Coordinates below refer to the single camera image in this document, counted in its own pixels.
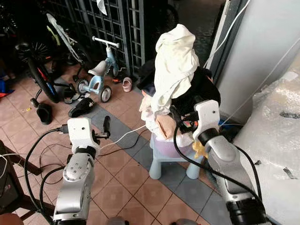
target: yellow object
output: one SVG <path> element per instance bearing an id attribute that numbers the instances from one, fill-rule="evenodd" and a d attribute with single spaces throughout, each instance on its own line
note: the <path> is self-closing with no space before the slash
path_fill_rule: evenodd
<path id="1" fill-rule="evenodd" d="M 205 147 L 200 142 L 194 142 L 192 147 L 193 150 L 196 152 L 194 158 L 199 158 L 200 156 L 208 158 L 208 154 L 207 152 L 205 152 Z"/>

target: tiled floor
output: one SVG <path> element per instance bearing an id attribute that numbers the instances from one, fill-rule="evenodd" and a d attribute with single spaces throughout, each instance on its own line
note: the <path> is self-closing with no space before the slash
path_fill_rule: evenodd
<path id="1" fill-rule="evenodd" d="M 58 82 L 73 82 L 72 75 L 77 69 L 78 66 L 69 67 Z M 111 117 L 111 138 L 102 141 L 101 145 L 112 143 L 125 132 L 144 124 L 138 112 L 142 95 L 134 90 L 123 92 L 121 84 L 113 84 L 109 77 L 106 84 L 112 88 L 111 100 L 106 104 L 98 102 L 86 115 L 91 118 L 96 132 L 102 129 L 104 117 Z M 13 88 L 15 92 L 0 99 L 0 139 L 9 148 L 25 156 L 43 132 L 67 122 L 68 111 L 72 106 L 63 102 L 54 104 L 42 93 L 39 102 L 50 104 L 53 110 L 52 123 L 44 126 L 36 115 L 36 109 L 30 105 L 30 98 L 38 91 L 34 82 L 23 78 Z M 91 98 L 96 101 L 98 99 L 93 94 Z M 143 130 L 128 135 L 118 145 L 103 149 L 102 154 L 131 146 Z M 200 172 L 199 179 L 191 180 L 185 174 L 187 163 L 166 163 L 162 166 L 162 177 L 159 180 L 149 177 L 148 170 L 152 161 L 149 139 L 150 132 L 143 132 L 135 147 L 97 157 L 88 224 L 104 225 L 109 217 L 116 215 L 124 217 L 131 225 L 169 225 L 179 218 L 189 218 L 202 225 L 230 224 L 225 204 L 204 172 Z M 41 165 L 57 164 L 44 167 L 45 175 L 66 163 L 68 154 L 71 153 L 69 148 L 68 135 L 52 133 L 36 147 L 31 162 L 39 166 L 39 155 L 43 153 Z M 18 165 L 14 167 L 18 176 L 23 176 L 22 168 Z M 30 174 L 29 178 L 33 192 L 38 197 L 41 177 Z M 49 177 L 48 182 L 60 179 L 61 172 L 57 172 Z M 24 177 L 19 180 L 26 190 Z M 44 200 L 55 204 L 60 186 L 61 181 L 46 184 Z M 23 209 L 16 211 L 19 216 L 25 212 Z M 47 224 L 38 213 L 24 223 Z"/>

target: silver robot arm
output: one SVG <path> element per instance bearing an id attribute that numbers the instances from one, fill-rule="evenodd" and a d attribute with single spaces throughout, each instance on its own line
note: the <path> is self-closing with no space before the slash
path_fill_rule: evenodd
<path id="1" fill-rule="evenodd" d="M 63 171 L 63 183 L 59 191 L 53 220 L 59 225 L 84 225 L 90 207 L 90 190 L 94 182 L 94 160 L 100 153 L 99 138 L 108 138 L 105 131 L 96 136 L 88 118 L 69 119 L 68 133 L 73 155 Z"/>
<path id="2" fill-rule="evenodd" d="M 255 191 L 249 175 L 240 162 L 240 152 L 218 133 L 220 120 L 218 103 L 214 100 L 200 102 L 194 109 L 198 112 L 199 120 L 193 138 L 205 146 L 211 168 Z M 232 224 L 271 225 L 266 218 L 264 207 L 250 192 L 222 177 L 216 176 L 216 179 L 230 212 Z"/>

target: metal grid rack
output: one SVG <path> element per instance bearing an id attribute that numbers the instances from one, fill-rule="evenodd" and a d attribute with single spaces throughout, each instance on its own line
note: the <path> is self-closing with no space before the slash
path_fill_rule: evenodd
<path id="1" fill-rule="evenodd" d="M 96 0 L 48 0 L 47 9 L 57 19 L 75 24 L 81 44 L 105 54 L 105 44 L 92 42 L 94 35 L 120 43 L 112 46 L 116 60 L 127 68 L 129 75 L 136 74 L 145 62 L 143 0 L 104 0 L 107 16 L 102 14 Z"/>

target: bike seat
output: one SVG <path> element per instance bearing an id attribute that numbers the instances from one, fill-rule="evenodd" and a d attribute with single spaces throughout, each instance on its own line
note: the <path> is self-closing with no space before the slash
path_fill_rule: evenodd
<path id="1" fill-rule="evenodd" d="M 106 62 L 105 61 L 101 61 L 101 62 L 99 62 L 98 65 L 96 65 L 95 68 L 90 69 L 88 71 L 88 73 L 92 74 L 94 76 L 102 76 L 102 75 L 104 75 L 105 68 L 106 68 Z"/>
<path id="2" fill-rule="evenodd" d="M 16 50 L 23 50 L 23 51 L 27 51 L 30 49 L 30 44 L 27 43 L 27 42 L 21 42 L 21 43 L 18 43 L 16 46 L 15 46 Z"/>

